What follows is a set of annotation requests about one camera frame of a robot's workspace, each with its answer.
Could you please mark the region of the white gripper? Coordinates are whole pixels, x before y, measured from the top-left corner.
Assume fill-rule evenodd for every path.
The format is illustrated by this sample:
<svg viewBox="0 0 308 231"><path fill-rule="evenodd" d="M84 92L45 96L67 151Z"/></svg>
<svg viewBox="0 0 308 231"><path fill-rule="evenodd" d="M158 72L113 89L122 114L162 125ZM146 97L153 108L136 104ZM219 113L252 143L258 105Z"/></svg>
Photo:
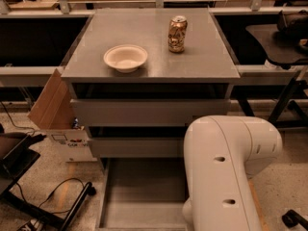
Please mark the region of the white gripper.
<svg viewBox="0 0 308 231"><path fill-rule="evenodd" d="M188 198L183 205L182 215L187 224L187 231L193 231L193 212L191 200Z"/></svg>

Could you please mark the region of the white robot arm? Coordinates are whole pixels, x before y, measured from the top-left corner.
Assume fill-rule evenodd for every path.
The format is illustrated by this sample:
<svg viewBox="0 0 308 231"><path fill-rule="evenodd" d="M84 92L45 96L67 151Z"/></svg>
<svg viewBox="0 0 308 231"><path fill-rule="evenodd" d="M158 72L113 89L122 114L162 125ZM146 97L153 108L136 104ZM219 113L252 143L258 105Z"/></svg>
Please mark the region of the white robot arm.
<svg viewBox="0 0 308 231"><path fill-rule="evenodd" d="M189 198L183 215L193 231L262 231L248 180L281 149L278 130L259 117L195 120L184 138Z"/></svg>

